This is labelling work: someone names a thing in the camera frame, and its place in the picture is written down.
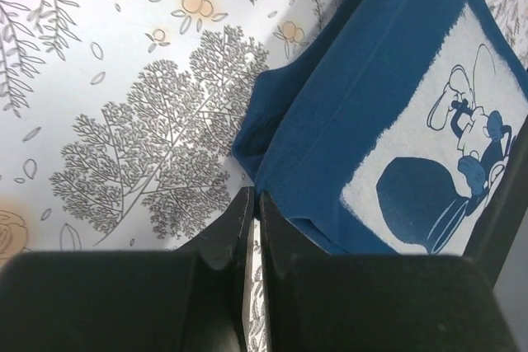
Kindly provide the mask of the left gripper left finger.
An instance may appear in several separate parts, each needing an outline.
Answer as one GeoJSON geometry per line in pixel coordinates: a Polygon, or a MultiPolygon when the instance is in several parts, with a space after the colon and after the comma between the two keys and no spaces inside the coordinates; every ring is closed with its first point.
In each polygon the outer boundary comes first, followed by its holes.
{"type": "Polygon", "coordinates": [[[4,351],[244,351],[254,190],[174,251],[24,253],[1,272],[4,351]]]}

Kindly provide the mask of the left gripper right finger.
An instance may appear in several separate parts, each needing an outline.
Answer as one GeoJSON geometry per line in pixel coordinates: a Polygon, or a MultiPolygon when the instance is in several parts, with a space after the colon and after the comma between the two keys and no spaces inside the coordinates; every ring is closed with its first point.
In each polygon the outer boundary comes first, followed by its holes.
{"type": "Polygon", "coordinates": [[[270,351],[511,351],[488,281],[457,256],[331,256],[259,199],[270,351]]]}

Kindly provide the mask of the blue t shirt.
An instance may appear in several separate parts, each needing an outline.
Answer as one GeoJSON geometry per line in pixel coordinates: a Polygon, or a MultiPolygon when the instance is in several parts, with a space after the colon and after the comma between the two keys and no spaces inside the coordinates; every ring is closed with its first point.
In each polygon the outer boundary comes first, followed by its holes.
{"type": "Polygon", "coordinates": [[[257,78],[233,155],[326,251],[459,255],[526,117],[526,71],[484,0],[343,0],[257,78]]]}

